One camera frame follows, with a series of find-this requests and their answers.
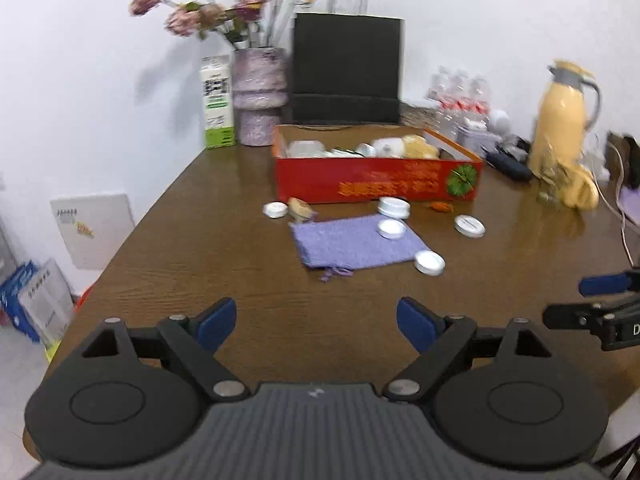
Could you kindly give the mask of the white round cream tin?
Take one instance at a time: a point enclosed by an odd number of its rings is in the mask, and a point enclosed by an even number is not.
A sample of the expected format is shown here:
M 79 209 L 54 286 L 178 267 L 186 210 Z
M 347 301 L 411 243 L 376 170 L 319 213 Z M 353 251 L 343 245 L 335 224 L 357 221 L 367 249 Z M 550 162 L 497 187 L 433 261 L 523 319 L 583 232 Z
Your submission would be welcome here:
M 414 256 L 414 266 L 419 272 L 428 276 L 439 276 L 446 268 L 445 259 L 437 252 L 421 250 Z

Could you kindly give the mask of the white round tin lid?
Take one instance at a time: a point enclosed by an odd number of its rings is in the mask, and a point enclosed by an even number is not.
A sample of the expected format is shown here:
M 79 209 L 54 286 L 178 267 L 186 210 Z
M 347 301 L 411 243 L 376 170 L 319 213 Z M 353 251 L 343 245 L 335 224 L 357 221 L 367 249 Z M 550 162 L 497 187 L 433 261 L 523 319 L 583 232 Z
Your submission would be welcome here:
M 378 222 L 378 234 L 386 240 L 400 240 L 407 232 L 404 222 L 386 218 Z

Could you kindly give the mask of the purple knitted cloth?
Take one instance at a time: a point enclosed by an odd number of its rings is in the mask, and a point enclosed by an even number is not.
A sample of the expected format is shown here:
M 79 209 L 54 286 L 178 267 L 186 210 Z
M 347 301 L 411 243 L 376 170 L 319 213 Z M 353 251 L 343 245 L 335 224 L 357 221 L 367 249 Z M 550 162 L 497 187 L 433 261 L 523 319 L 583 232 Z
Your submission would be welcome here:
M 348 278 L 356 271 L 412 261 L 427 244 L 407 226 L 400 240 L 378 234 L 382 214 L 330 221 L 291 223 L 290 230 L 299 259 L 308 270 L 321 271 L 320 281 L 334 276 Z

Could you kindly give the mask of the yellow ceramic cup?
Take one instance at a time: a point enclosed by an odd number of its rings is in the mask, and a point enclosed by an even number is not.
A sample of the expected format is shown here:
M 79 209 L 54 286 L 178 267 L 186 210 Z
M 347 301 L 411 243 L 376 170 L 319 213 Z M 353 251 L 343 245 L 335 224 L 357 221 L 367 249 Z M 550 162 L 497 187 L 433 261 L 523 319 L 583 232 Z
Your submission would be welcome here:
M 582 165 L 564 166 L 563 170 L 562 203 L 577 210 L 596 208 L 600 194 L 592 174 Z

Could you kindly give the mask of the clear glass cup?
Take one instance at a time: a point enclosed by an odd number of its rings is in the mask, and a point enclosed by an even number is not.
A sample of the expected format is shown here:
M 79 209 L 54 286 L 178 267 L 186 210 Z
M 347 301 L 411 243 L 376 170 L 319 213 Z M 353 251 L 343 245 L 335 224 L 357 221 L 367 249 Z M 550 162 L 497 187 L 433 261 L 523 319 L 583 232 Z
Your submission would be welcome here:
M 540 168 L 537 200 L 542 204 L 559 207 L 565 180 L 566 173 L 562 165 L 554 160 L 545 162 Z

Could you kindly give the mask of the white board on floor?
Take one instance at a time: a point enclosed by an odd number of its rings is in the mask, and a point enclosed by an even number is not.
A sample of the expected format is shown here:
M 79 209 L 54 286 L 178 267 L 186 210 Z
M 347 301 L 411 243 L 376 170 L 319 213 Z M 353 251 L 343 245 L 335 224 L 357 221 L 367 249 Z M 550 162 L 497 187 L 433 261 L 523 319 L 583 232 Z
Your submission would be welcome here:
M 50 200 L 53 217 L 79 270 L 103 271 L 134 230 L 124 193 Z

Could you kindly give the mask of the dark blue glasses case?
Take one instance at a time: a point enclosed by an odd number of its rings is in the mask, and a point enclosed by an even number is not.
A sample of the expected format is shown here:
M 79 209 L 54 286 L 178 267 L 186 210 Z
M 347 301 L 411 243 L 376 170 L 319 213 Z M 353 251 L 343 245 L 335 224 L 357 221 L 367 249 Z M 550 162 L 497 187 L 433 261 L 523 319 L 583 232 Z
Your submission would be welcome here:
M 530 182 L 534 175 L 528 167 L 503 151 L 488 151 L 485 162 L 514 182 Z

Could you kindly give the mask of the yellow thermos jug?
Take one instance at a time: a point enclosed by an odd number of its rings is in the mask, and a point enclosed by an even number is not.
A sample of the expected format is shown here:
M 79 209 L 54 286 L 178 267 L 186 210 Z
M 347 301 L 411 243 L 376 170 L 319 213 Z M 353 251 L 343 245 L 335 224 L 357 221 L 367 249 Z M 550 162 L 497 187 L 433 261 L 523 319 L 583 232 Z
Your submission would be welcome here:
M 537 178 L 548 155 L 563 165 L 576 162 L 602 106 L 601 90 L 588 70 L 564 60 L 554 61 L 548 69 L 552 81 L 540 103 L 527 161 Z

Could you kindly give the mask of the blue white carton box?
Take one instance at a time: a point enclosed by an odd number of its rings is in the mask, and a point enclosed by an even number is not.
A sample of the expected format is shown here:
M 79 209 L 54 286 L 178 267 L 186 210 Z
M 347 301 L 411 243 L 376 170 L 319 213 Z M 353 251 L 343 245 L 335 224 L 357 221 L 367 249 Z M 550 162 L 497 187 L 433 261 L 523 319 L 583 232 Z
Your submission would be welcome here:
M 45 347 L 60 342 L 75 317 L 70 288 L 53 259 L 19 266 L 1 283 L 1 307 L 19 332 Z

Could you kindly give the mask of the white yellow plush toy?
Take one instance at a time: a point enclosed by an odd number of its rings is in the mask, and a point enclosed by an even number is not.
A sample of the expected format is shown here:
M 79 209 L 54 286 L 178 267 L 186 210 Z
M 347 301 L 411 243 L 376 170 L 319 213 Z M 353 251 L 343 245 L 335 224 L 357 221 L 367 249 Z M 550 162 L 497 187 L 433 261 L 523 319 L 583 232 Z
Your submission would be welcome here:
M 439 149 L 417 134 L 378 139 L 372 146 L 375 155 L 382 158 L 439 159 Z

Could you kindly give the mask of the white round lamp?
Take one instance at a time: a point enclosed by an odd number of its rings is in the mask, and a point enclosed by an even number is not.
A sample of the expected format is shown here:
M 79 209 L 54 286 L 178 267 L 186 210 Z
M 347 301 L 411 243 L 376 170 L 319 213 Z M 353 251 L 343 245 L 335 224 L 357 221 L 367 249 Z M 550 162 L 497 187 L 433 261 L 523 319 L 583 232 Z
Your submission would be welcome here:
M 511 119 L 504 110 L 491 110 L 488 115 L 488 130 L 498 136 L 507 136 L 511 132 Z

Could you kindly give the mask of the wicker basket with lid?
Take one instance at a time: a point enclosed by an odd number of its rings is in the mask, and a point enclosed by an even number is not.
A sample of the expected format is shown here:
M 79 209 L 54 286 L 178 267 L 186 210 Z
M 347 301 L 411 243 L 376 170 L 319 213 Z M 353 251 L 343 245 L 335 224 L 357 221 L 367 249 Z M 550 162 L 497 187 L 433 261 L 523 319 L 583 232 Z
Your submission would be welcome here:
M 400 122 L 408 127 L 419 129 L 439 128 L 440 104 L 434 100 L 400 102 Z

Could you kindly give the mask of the pack of water bottles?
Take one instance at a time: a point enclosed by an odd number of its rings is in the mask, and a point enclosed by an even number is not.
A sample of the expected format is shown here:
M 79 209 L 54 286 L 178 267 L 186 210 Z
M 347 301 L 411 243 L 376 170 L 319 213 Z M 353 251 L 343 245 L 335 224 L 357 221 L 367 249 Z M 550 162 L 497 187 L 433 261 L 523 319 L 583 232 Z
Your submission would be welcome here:
M 438 103 L 439 132 L 459 144 L 469 133 L 486 133 L 490 89 L 482 75 L 470 77 L 464 70 L 440 66 L 432 76 L 427 97 Z

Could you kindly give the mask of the green white milk carton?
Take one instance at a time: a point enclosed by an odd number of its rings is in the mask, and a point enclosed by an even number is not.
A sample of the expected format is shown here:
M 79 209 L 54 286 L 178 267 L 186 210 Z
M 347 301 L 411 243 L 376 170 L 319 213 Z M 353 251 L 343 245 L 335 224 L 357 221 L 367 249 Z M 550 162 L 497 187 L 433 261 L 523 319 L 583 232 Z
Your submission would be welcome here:
M 233 146 L 235 131 L 230 56 L 203 58 L 200 81 L 205 147 Z

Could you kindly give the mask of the black paper bag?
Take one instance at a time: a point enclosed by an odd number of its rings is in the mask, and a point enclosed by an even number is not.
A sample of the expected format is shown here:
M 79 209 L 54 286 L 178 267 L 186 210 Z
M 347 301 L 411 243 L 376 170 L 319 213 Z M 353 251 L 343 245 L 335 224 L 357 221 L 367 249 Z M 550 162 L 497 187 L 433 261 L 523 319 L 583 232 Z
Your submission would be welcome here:
M 292 36 L 292 121 L 397 124 L 403 32 L 401 18 L 297 14 Z

